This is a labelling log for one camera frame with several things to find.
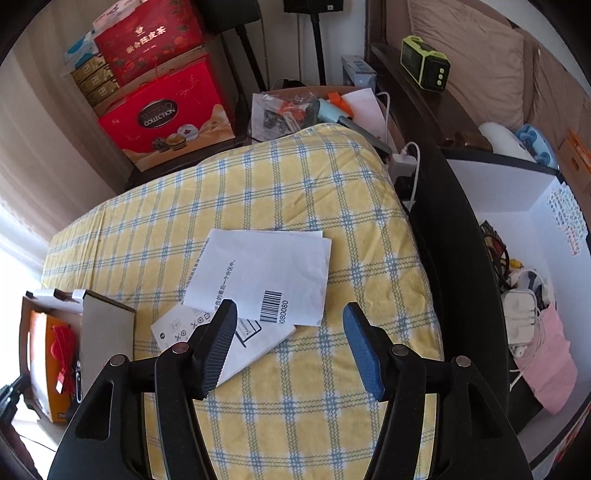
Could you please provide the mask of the white WD manual booklet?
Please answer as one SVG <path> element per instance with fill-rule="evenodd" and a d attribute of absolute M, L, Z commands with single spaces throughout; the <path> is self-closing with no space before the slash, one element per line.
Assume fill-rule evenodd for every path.
<path fill-rule="evenodd" d="M 200 327 L 207 327 L 213 314 L 190 306 L 178 304 L 151 325 L 153 337 L 161 351 L 177 343 L 188 343 L 190 336 Z M 296 328 L 291 325 L 276 325 L 255 320 L 224 320 L 214 336 L 206 336 L 213 341 L 211 354 L 224 363 L 217 385 L 252 365 L 281 342 L 287 340 Z"/>

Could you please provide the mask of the orange white My Passport box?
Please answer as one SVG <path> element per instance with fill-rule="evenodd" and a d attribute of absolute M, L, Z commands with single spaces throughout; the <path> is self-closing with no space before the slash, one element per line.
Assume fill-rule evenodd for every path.
<path fill-rule="evenodd" d="M 65 424 L 75 393 L 77 336 L 68 323 L 33 310 L 28 341 L 33 400 L 51 423 Z"/>

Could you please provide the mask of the white paper sheet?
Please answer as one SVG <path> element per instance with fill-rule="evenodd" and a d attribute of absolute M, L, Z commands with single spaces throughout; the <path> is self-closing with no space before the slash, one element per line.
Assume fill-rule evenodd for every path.
<path fill-rule="evenodd" d="M 318 327 L 325 315 L 332 240 L 322 232 L 209 232 L 183 303 L 214 312 L 231 299 L 238 317 Z"/>

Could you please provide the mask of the white cardboard tray box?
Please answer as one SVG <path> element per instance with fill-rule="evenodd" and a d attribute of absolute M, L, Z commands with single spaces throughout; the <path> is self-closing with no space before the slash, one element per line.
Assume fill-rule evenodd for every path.
<path fill-rule="evenodd" d="M 128 358 L 133 357 L 135 310 L 88 289 L 71 292 L 42 289 L 27 292 L 23 296 L 18 343 L 20 373 L 27 374 L 30 380 L 30 386 L 24 394 L 25 403 L 42 419 L 50 422 L 35 404 L 32 395 L 28 337 L 30 314 L 33 310 L 45 312 L 68 323 L 77 336 L 75 393 L 71 406 L 89 391 L 112 356 L 123 354 Z"/>

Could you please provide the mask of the pink plastic bag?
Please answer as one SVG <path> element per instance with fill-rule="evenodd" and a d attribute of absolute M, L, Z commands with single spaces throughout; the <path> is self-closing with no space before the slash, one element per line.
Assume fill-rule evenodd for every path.
<path fill-rule="evenodd" d="M 578 369 L 565 338 L 563 323 L 551 304 L 541 312 L 545 340 L 534 355 L 523 355 L 516 365 L 535 398 L 551 414 L 558 414 L 572 394 Z"/>

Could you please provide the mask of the white storage box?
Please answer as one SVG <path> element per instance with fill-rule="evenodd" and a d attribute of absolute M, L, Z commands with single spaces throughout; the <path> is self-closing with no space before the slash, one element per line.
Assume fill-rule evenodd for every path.
<path fill-rule="evenodd" d="M 534 478 L 564 458 L 590 418 L 590 231 L 571 186 L 556 169 L 531 160 L 469 150 L 444 152 L 487 239 L 501 251 L 510 357 L 510 400 Z M 551 304 L 578 369 L 556 415 L 535 398 L 516 360 L 545 340 L 541 312 Z"/>

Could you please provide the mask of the white sheer curtain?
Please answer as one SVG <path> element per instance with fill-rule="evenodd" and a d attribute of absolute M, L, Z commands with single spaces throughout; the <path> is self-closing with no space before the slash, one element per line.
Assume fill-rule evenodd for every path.
<path fill-rule="evenodd" d="M 29 25 L 1 65 L 1 381 L 18 374 L 21 296 L 51 238 L 122 192 L 131 164 L 100 130 L 63 54 L 77 36 Z"/>

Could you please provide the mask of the red Collection gift box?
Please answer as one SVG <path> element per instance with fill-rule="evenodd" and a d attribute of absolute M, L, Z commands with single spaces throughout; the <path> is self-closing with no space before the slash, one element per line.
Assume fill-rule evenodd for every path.
<path fill-rule="evenodd" d="M 235 138 L 211 58 L 199 56 L 140 86 L 98 123 L 141 172 Z"/>

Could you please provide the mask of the green black alarm clock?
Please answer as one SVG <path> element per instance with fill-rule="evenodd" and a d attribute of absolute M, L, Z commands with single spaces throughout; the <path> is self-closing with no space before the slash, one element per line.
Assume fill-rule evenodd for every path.
<path fill-rule="evenodd" d="M 446 54 L 421 37 L 408 35 L 402 40 L 401 65 L 423 90 L 443 92 L 446 89 L 451 62 Z"/>

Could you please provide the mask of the stacked gold boxes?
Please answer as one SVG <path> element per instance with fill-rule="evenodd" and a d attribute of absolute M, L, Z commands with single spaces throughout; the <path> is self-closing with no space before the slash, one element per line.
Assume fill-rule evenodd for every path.
<path fill-rule="evenodd" d="M 97 106 L 119 90 L 111 68 L 100 54 L 84 60 L 70 76 L 91 107 Z"/>

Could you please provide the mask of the brown pillow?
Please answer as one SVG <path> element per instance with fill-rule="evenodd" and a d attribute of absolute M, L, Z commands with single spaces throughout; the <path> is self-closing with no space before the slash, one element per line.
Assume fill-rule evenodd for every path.
<path fill-rule="evenodd" d="M 525 40 L 481 1 L 408 1 L 412 33 L 447 55 L 447 90 L 476 125 L 524 122 Z"/>

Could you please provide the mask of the red tea gift box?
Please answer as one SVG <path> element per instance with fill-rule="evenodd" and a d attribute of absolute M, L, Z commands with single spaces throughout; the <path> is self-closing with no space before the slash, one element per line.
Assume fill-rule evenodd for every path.
<path fill-rule="evenodd" d="M 197 48 L 206 34 L 190 1 L 143 1 L 97 33 L 95 43 L 119 86 Z"/>

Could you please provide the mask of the blue tissue box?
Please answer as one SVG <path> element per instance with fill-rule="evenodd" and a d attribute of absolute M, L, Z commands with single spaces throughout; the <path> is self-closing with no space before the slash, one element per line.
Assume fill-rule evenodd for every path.
<path fill-rule="evenodd" d="M 95 31 L 90 30 L 63 54 L 64 65 L 70 70 L 75 70 L 98 53 Z"/>

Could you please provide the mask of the left black speaker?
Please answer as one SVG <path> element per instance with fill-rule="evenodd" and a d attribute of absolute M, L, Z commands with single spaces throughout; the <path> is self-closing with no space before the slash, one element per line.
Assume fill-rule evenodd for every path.
<path fill-rule="evenodd" d="M 256 0 L 195 0 L 193 1 L 204 29 L 211 35 L 259 21 L 259 2 Z"/>

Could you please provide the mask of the right black speaker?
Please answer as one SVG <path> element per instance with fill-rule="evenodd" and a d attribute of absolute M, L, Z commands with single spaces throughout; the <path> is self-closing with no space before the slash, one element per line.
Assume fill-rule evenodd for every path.
<path fill-rule="evenodd" d="M 283 11 L 294 14 L 321 14 L 344 10 L 344 0 L 283 0 Z"/>

